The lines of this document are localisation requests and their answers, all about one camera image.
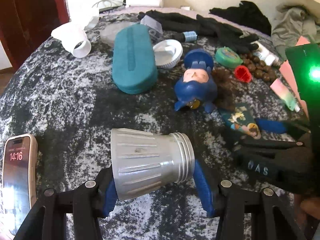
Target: blue figurine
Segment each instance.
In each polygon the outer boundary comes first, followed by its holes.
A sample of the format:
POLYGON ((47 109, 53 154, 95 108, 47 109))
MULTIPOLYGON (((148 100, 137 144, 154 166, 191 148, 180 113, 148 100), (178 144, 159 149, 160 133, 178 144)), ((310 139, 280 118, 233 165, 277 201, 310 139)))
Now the blue figurine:
POLYGON ((178 98, 174 109, 196 109, 202 105, 207 113, 212 113, 216 109, 212 102, 217 98, 217 85, 211 76, 212 56, 203 49, 194 49, 186 54, 184 65, 187 70, 174 86, 178 98))

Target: smartphone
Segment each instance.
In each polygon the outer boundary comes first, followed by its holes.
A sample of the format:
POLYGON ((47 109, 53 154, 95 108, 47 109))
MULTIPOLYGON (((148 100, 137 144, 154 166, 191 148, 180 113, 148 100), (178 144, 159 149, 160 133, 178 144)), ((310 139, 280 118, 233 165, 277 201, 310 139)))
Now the smartphone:
POLYGON ((4 147, 2 199, 4 226, 15 236, 36 202, 36 160, 38 144, 31 134, 11 137, 4 147))

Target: red plastic cap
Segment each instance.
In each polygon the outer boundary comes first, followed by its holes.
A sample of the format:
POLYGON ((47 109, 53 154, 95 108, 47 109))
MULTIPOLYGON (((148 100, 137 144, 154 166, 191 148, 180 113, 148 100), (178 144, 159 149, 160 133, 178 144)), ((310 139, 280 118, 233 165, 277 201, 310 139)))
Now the red plastic cap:
POLYGON ((249 83, 252 79, 252 75, 251 75, 249 69, 243 65, 236 67, 234 74, 235 74, 236 79, 238 79, 242 82, 249 83))

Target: phone screen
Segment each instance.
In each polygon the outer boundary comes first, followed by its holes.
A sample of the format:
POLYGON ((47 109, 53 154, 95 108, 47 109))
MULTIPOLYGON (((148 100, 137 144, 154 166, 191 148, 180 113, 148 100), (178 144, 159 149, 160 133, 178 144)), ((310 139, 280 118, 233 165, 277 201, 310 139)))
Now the phone screen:
POLYGON ((30 138, 8 141, 4 156, 3 205, 4 224, 14 236, 30 211, 28 163, 30 138))

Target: figurine face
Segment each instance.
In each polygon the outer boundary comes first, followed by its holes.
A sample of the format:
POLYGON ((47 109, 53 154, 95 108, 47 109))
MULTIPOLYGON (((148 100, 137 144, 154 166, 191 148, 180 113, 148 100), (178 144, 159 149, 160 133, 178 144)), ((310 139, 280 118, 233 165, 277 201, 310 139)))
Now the figurine face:
POLYGON ((199 83, 206 83, 209 80, 209 76, 204 69, 189 68, 183 75, 183 82, 197 81, 199 83))

